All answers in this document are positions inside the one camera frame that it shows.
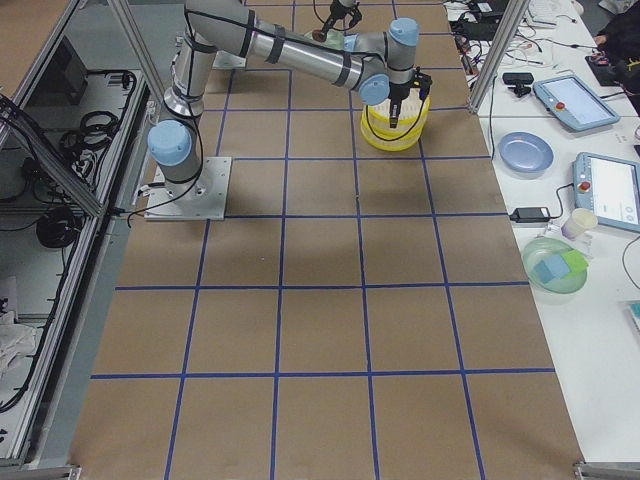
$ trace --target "blue joint cap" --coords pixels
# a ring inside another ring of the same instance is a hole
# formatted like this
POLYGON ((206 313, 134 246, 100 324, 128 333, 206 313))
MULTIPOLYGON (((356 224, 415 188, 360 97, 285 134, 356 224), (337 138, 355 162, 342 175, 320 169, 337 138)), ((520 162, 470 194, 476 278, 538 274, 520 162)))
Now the blue joint cap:
POLYGON ((420 26, 413 18, 398 18, 391 22, 389 34, 396 42, 415 47, 420 38, 420 26))
POLYGON ((160 165, 175 167, 191 153, 191 135, 180 122, 164 120, 149 131, 147 145, 160 165))
POLYGON ((344 37, 344 51, 345 52, 353 52, 356 47, 356 40, 358 35, 347 35, 344 37))
POLYGON ((358 90, 360 98, 367 105, 378 105, 384 102, 389 96, 389 92, 389 77, 384 73, 367 78, 358 90))

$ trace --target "black round object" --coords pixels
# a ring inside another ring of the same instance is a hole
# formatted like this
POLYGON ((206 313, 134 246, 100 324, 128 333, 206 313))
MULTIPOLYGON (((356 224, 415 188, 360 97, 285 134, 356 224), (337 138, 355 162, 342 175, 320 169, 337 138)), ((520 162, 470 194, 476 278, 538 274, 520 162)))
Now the black round object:
POLYGON ((82 228, 82 222, 69 207, 58 207, 45 213, 36 224, 40 244, 47 248, 64 248, 71 245, 82 228))

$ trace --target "green sponge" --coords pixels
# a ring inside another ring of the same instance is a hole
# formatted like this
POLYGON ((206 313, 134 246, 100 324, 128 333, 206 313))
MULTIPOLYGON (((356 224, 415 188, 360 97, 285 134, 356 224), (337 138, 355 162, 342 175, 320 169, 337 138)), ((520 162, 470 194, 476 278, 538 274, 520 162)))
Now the green sponge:
POLYGON ((579 275, 589 266, 584 255, 582 255, 578 250, 571 249, 568 252, 562 253, 561 256, 569 266, 570 272, 566 275, 567 277, 579 275))

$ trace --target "tablet screen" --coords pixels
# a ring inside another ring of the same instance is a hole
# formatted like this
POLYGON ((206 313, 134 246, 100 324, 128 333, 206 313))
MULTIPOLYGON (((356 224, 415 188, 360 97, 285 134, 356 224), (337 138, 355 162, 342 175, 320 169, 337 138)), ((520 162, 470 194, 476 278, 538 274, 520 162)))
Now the tablet screen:
POLYGON ((638 224, 640 196, 633 165, 590 157, 594 213, 638 224))
POLYGON ((588 124, 611 118, 611 114, 599 101, 571 78, 546 82, 545 87, 581 124, 588 124))

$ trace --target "blue sponge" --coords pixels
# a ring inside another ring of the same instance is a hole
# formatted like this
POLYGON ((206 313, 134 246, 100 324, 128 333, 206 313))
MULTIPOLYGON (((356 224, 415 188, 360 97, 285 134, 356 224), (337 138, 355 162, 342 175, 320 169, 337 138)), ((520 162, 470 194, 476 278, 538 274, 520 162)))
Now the blue sponge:
POLYGON ((564 278, 570 272, 571 268, 562 255, 556 254, 540 261, 533 270, 538 275, 542 283, 549 283, 557 278, 564 278))

